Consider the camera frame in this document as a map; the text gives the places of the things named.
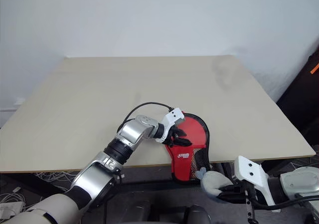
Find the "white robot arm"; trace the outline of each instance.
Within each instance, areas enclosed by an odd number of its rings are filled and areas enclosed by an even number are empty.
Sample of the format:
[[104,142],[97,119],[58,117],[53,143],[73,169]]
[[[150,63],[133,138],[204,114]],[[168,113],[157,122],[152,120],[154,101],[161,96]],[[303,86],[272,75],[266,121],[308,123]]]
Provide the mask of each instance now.
[[129,159],[143,139],[166,139],[169,129],[184,121],[179,108],[170,111],[158,123],[155,119],[138,115],[125,123],[103,152],[75,177],[70,189],[52,195],[33,207],[13,217],[5,224],[76,224],[89,208],[98,207],[109,197],[123,164]]

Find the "table top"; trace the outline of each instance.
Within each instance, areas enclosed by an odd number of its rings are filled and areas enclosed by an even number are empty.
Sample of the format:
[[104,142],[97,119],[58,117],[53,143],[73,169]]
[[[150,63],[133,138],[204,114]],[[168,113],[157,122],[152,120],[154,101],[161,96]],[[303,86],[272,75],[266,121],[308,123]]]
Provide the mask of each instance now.
[[[0,171],[81,169],[149,101],[200,116],[211,162],[315,154],[233,56],[66,58],[0,129]],[[166,113],[149,105],[133,116]],[[170,162],[164,145],[145,140],[126,165]]]

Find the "orange object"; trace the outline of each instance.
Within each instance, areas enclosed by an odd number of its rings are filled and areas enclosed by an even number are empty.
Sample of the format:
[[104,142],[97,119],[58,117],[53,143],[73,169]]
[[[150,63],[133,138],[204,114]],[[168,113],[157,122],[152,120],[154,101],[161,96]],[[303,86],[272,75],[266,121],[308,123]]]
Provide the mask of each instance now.
[[319,68],[319,63],[310,71],[311,74],[316,72],[316,70]]

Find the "floor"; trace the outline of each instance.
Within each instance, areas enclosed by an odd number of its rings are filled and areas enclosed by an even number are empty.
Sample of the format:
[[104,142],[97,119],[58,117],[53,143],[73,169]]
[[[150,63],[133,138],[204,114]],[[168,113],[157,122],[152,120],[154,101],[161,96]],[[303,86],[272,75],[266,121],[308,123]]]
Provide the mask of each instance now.
[[[170,178],[170,167],[126,168],[124,170],[124,175],[124,183],[165,180]],[[67,186],[68,184],[66,182],[61,182],[58,183],[58,185]],[[1,188],[1,193],[11,192],[15,187],[16,184],[9,181]],[[23,190],[22,193],[27,199],[27,205],[36,203],[40,200],[38,195],[30,193],[27,190]],[[215,203],[208,199],[200,188],[118,194],[108,202],[107,223],[119,223],[125,210],[137,201],[150,201],[159,208],[191,206],[196,204],[207,210],[213,224],[247,223],[245,205]],[[101,224],[103,223],[103,214],[103,207],[95,209],[90,213],[86,213],[81,220],[81,224]],[[256,211],[256,218],[259,221],[259,224],[303,224],[307,214],[309,214],[307,209],[290,207],[283,209],[281,213]],[[179,223],[181,218],[182,213],[163,215],[161,216],[161,221]]]

